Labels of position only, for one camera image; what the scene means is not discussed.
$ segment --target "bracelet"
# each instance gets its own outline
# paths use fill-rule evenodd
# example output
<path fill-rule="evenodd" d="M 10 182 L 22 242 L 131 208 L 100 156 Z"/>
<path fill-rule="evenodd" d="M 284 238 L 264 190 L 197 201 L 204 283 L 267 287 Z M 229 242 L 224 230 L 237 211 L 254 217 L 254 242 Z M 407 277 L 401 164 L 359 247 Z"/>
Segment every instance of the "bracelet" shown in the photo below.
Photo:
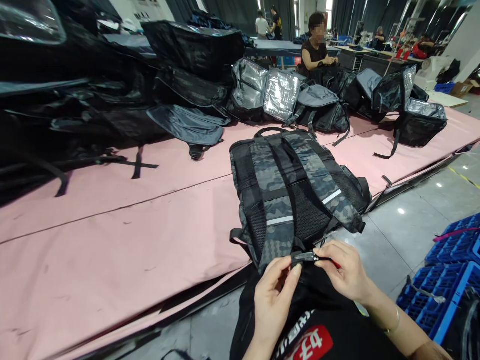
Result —
<path fill-rule="evenodd" d="M 399 327 L 400 327 L 400 311 L 399 311 L 399 307 L 397 306 L 396 307 L 396 316 L 398 318 L 397 320 L 397 323 L 396 323 L 396 327 L 392 330 L 392 329 L 384 329 L 383 332 L 387 335 L 392 335 L 394 332 L 396 332 Z"/>

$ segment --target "camouflage backpack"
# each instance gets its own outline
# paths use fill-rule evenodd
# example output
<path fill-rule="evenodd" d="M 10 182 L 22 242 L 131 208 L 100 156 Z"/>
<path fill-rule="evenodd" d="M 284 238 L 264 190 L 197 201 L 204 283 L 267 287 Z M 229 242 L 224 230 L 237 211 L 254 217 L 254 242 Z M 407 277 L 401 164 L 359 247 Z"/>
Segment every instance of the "camouflage backpack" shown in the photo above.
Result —
<path fill-rule="evenodd" d="M 280 134 L 263 137 L 267 131 Z M 372 200 L 366 179 L 338 165 L 307 131 L 264 128 L 234 143 L 230 160 L 242 224 L 230 241 L 243 246 L 260 273 L 294 247 L 313 248 L 339 225 L 364 230 L 362 214 Z"/>

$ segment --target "person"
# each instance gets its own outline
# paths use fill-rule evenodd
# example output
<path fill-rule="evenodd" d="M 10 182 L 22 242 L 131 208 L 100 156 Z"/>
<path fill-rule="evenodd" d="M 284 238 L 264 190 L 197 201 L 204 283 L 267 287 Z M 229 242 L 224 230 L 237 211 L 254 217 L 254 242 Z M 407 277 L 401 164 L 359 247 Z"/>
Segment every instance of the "person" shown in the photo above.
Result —
<path fill-rule="evenodd" d="M 270 12 L 273 16 L 273 27 L 271 28 L 270 33 L 275 37 L 275 40 L 283 40 L 282 19 L 280 18 L 280 14 L 275 6 L 271 7 Z"/>
<path fill-rule="evenodd" d="M 427 59 L 435 54 L 435 43 L 430 40 L 430 36 L 427 33 L 421 35 L 420 40 L 418 41 L 418 49 L 424 53 L 424 57 Z"/>
<path fill-rule="evenodd" d="M 267 40 L 267 33 L 270 32 L 270 26 L 264 18 L 264 12 L 258 10 L 258 18 L 255 21 L 256 33 L 259 40 Z"/>
<path fill-rule="evenodd" d="M 360 41 L 362 40 L 362 33 L 364 32 L 365 29 L 365 24 L 361 22 L 358 26 L 358 30 L 355 35 L 355 45 L 360 44 Z"/>
<path fill-rule="evenodd" d="M 310 72 L 321 66 L 338 64 L 338 57 L 329 57 L 325 44 L 325 16 L 321 12 L 314 12 L 308 20 L 310 38 L 301 46 L 301 63 L 298 72 L 307 78 Z"/>
<path fill-rule="evenodd" d="M 323 260 L 292 268 L 287 256 L 254 272 L 230 360 L 452 360 L 368 278 L 354 247 L 333 240 L 313 252 Z"/>
<path fill-rule="evenodd" d="M 385 35 L 384 28 L 379 26 L 376 30 L 375 39 L 373 40 L 373 49 L 377 51 L 383 51 L 385 48 Z"/>

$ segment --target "floor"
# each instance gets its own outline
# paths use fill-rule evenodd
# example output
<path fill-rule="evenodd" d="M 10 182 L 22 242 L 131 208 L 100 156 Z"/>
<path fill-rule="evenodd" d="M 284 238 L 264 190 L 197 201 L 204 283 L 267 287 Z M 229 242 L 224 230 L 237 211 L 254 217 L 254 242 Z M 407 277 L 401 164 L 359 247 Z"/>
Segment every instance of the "floor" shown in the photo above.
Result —
<path fill-rule="evenodd" d="M 468 94 L 465 99 L 468 104 L 456 110 L 480 120 L 480 97 Z M 480 185 L 480 147 L 459 156 L 450 168 L 365 215 L 363 234 L 340 229 L 330 235 L 358 249 L 367 274 L 394 301 L 407 276 L 415 276 L 424 266 L 434 245 L 432 239 L 450 223 L 480 212 L 480 189 L 452 171 Z M 159 360 L 171 349 L 187 351 L 194 360 L 228 359 L 241 292 L 238 289 L 167 327 L 159 337 L 122 359 Z M 165 359 L 181 358 L 172 353 Z"/>

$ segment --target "white shirt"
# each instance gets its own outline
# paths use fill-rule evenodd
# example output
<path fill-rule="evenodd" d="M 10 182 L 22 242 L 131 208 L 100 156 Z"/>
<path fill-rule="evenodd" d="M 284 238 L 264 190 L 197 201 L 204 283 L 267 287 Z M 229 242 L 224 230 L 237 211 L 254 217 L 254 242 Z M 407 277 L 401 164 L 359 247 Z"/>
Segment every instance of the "white shirt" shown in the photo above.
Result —
<path fill-rule="evenodd" d="M 269 23 L 267 22 L 267 20 L 259 17 L 256 19 L 255 25 L 258 28 L 259 35 L 267 35 L 267 30 L 269 29 Z"/>

